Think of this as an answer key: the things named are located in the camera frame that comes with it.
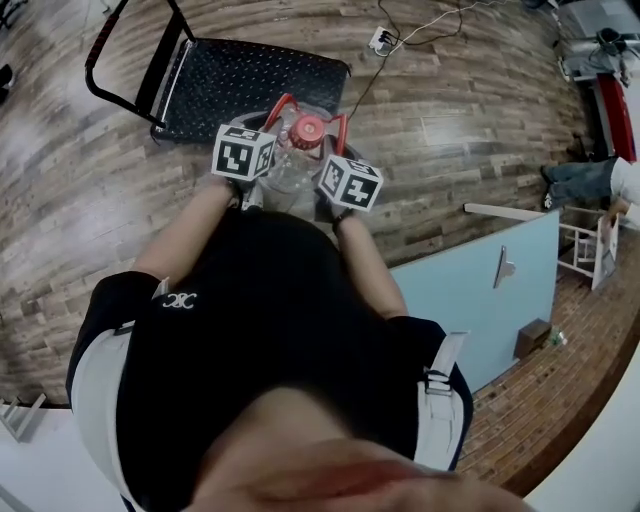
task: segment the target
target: person's leg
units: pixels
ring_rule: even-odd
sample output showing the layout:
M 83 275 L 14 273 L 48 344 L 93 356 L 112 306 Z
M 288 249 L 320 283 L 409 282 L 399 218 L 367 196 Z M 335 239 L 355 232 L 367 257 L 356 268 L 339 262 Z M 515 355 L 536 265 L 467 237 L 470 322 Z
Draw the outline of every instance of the person's leg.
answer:
M 543 169 L 543 174 L 553 183 L 568 181 L 583 176 L 591 171 L 604 172 L 607 168 L 607 160 L 604 162 L 569 162 Z
M 549 187 L 552 206 L 561 206 L 572 199 L 600 199 L 611 195 L 612 166 L 598 162 L 584 167 L 585 172 Z
M 0 87 L 4 87 L 5 85 L 9 85 L 11 79 L 13 78 L 13 71 L 11 70 L 11 66 L 9 64 L 5 64 L 0 68 Z

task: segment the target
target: white shirt sleeve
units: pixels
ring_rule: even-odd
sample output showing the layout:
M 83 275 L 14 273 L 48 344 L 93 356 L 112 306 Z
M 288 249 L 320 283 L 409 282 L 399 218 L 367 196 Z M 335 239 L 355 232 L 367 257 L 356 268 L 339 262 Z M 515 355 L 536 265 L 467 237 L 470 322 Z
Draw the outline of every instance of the white shirt sleeve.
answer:
M 633 222 L 636 226 L 640 227 L 640 206 L 631 203 L 629 205 L 629 211 L 627 212 L 625 217 Z

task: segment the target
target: power strip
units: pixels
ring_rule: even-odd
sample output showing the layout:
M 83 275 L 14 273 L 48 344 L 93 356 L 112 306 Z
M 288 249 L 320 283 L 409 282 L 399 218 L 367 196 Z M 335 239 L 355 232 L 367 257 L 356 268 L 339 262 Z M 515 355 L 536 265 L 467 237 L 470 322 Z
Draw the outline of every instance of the power strip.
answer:
M 371 41 L 369 41 L 369 48 L 375 51 L 380 51 L 386 47 L 392 46 L 391 44 L 391 32 L 384 27 L 378 27 L 373 33 Z

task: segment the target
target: plastic bottle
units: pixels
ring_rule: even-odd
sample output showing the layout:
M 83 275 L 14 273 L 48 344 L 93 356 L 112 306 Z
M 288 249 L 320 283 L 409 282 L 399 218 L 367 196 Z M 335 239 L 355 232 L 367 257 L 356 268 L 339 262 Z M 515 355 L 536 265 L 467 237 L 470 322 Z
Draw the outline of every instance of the plastic bottle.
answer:
M 269 174 L 260 178 L 269 208 L 288 211 L 302 192 L 312 188 L 312 177 L 322 167 L 318 146 L 324 137 L 324 117 L 306 105 L 296 109 L 287 104 L 281 110 L 275 163 Z

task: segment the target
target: black t-shirt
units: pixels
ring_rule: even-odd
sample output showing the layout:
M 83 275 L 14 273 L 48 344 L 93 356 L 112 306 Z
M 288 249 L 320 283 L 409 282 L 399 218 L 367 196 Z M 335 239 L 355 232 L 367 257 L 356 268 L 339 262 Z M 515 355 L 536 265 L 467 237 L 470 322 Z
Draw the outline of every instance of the black t-shirt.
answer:
M 186 507 L 213 440 L 279 386 L 308 391 L 355 437 L 413 458 L 416 382 L 445 334 L 431 321 L 378 316 L 313 225 L 230 210 L 193 272 L 151 300 L 158 284 L 139 272 L 98 284 L 67 378 L 70 396 L 87 346 L 135 320 L 116 431 L 125 480 L 145 510 Z M 471 394 L 457 367 L 451 384 L 465 403 L 466 433 Z

